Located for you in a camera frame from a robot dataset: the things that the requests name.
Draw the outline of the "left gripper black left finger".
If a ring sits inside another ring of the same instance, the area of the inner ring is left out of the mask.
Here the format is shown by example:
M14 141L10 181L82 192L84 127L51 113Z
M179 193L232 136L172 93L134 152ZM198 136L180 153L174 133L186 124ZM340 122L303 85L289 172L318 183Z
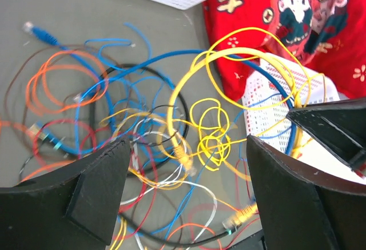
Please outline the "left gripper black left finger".
M105 249L130 163L123 137L20 184L1 189L2 249Z

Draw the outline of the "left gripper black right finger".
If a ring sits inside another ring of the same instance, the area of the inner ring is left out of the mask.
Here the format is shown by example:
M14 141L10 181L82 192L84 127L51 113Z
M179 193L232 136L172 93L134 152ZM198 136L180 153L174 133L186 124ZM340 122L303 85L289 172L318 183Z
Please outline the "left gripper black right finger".
M365 249L365 185L291 158L255 136L246 156L267 249Z

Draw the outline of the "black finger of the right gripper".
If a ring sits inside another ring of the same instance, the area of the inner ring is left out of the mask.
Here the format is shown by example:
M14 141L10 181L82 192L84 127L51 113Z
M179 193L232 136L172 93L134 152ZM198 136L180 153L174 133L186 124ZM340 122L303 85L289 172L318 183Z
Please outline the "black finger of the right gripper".
M365 98L291 109L287 119L355 172L365 171Z

